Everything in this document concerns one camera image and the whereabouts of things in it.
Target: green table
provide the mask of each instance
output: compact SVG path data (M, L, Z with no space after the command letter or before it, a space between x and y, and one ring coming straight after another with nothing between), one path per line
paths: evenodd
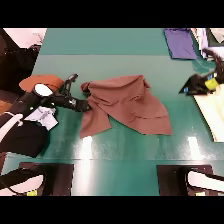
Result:
M144 74L168 109L173 135L141 135L110 118L111 130L82 140L82 114L59 108L47 150L37 159L9 153L3 173L24 161L74 163L72 195L158 195L158 164L200 161L224 175L223 143L212 141L194 99L178 94L190 75L208 72L213 62L172 60L161 29L63 30L48 29L33 74L66 79L78 73L71 90L77 98L85 97L80 91L85 81Z

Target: tag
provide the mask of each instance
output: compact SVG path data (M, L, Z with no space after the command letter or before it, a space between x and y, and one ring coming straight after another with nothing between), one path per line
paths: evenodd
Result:
M213 78L213 79L206 81L205 85L207 86L207 88L209 90L214 90L219 85L219 83L216 81L215 78Z
M27 192L27 196L37 196L37 190Z
M196 196L206 196L206 195L205 195L205 192L198 192L196 193Z

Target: blue folded cloth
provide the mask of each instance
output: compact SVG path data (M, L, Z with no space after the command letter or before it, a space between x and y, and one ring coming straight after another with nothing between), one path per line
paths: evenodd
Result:
M197 59L190 28L165 28L164 33L172 58Z

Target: floor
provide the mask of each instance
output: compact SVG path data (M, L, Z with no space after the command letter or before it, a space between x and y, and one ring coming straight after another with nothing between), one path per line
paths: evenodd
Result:
M158 164L211 164L224 175L223 143L212 141L194 99L178 94L190 75L214 68L197 54L172 60L160 28L49 28L33 74L78 73L71 90L77 98L85 97L85 81L144 74L168 109L173 135L141 135L110 118L111 130L80 139L82 114L59 108L47 150L37 159L9 153L3 173L25 161L74 163L72 195L159 195Z

